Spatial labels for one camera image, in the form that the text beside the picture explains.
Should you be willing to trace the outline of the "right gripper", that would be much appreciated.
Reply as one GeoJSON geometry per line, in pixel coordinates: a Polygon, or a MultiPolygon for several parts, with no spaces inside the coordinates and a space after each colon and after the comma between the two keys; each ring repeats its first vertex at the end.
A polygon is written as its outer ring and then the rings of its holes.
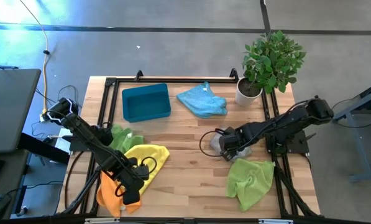
{"type": "Polygon", "coordinates": [[[242,151],[243,148],[245,148],[244,144],[247,144],[250,141],[250,128],[246,126],[237,129],[228,127],[228,132],[229,151],[224,152],[224,158],[226,161],[233,161],[238,156],[237,151],[242,151]]]}

